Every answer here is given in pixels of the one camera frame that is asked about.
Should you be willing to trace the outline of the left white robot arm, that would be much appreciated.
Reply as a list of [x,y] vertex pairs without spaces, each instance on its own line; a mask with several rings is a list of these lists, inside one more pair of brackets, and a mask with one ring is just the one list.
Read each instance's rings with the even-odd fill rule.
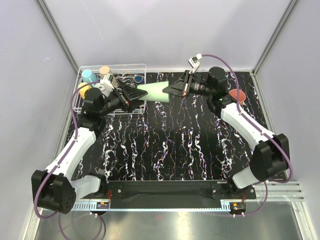
[[103,198],[108,193],[107,184],[99,176],[86,175],[75,181],[72,176],[87,150],[102,133],[106,125],[105,117],[117,109],[132,112],[148,95],[146,90],[128,86],[121,80],[117,84],[109,95],[104,95],[98,87],[84,92],[81,114],[79,117],[72,116],[72,138],[50,165],[32,174],[34,212],[38,218],[46,218],[39,209],[67,214],[79,199],[90,194]]

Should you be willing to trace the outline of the mint green cup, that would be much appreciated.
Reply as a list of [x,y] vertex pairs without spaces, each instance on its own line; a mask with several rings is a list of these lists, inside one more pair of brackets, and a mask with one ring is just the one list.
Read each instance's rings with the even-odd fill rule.
[[141,97],[139,100],[149,101],[149,102],[168,103],[170,101],[169,94],[163,92],[163,89],[165,89],[168,86],[169,86],[168,81],[138,85],[137,89],[144,90],[147,92],[147,95]]

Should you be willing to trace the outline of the pink plastic cup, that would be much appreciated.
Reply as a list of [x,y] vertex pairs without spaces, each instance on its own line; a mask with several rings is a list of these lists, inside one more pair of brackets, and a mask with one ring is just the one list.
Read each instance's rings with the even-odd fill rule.
[[235,100],[239,101],[240,104],[242,104],[247,98],[246,94],[242,90],[237,90],[236,88],[231,89],[229,91],[229,95]]

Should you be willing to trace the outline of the white grey mug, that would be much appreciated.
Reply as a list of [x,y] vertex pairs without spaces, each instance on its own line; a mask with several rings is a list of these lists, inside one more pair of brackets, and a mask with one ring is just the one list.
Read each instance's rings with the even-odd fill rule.
[[104,90],[105,90],[104,85],[101,84],[101,83],[96,83],[94,87],[100,89],[101,91],[104,91]]

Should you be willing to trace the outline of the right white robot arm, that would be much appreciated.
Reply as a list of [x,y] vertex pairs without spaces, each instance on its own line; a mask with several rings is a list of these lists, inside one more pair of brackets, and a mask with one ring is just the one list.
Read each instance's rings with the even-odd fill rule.
[[187,97],[189,94],[206,97],[209,110],[231,125],[253,150],[249,166],[234,174],[227,185],[228,195],[239,198],[245,188],[264,182],[286,171],[289,164],[289,140],[284,134],[274,134],[258,124],[240,106],[227,90],[226,72],[212,67],[205,80],[186,70],[174,83],[163,89],[163,93]]

